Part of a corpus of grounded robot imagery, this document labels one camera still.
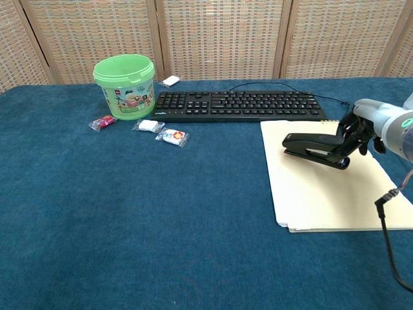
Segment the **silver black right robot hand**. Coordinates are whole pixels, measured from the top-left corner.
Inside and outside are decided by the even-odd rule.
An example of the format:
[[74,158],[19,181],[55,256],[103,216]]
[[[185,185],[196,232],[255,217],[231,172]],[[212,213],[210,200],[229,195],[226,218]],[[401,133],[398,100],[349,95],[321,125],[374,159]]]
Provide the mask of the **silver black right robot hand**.
[[367,153],[367,145],[374,141],[380,154],[387,150],[407,161],[412,161],[412,110],[373,99],[359,99],[352,110],[339,122],[337,133],[343,136],[346,153],[356,149]]

